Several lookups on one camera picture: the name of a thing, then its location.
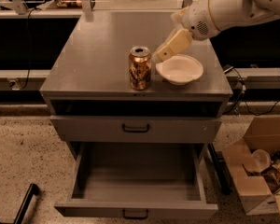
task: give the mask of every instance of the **gray tabletop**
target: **gray tabletop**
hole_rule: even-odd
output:
[[[129,82],[129,53],[146,46],[151,53],[173,30],[168,11],[94,11],[81,15],[50,75],[44,95],[66,96],[230,96],[231,88],[209,42],[194,41],[183,53],[203,65],[203,76],[184,86],[164,81],[152,64],[150,87],[135,91]]]

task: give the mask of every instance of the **speckled floor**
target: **speckled floor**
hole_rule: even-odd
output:
[[[274,116],[280,116],[277,107]],[[253,116],[224,116],[215,148],[221,150],[240,139]],[[11,222],[17,215],[30,183],[41,189],[26,213],[25,224],[55,223],[133,223],[123,218],[63,217],[54,204],[66,201],[75,161],[56,134],[45,105],[0,105],[0,220]],[[279,215],[247,217],[238,195],[223,195],[211,163],[201,163],[206,198],[217,203],[218,211],[208,220],[148,219],[142,223],[211,224],[211,223],[280,223]]]

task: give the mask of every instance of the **bowl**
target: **bowl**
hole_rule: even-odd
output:
[[[185,85],[203,75],[203,65],[187,55],[176,55],[156,64],[161,77],[174,85]]]

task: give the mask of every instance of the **cardboard box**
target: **cardboard box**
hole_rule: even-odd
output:
[[[251,152],[280,151],[280,118],[254,118],[244,137],[222,150],[241,203],[247,215],[280,213],[280,195],[273,195],[262,176],[248,176],[258,166]]]

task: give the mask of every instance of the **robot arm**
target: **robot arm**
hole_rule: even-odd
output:
[[[198,0],[172,15],[179,29],[171,32],[152,58],[165,61],[186,49],[192,39],[205,40],[234,26],[280,19],[280,0]]]

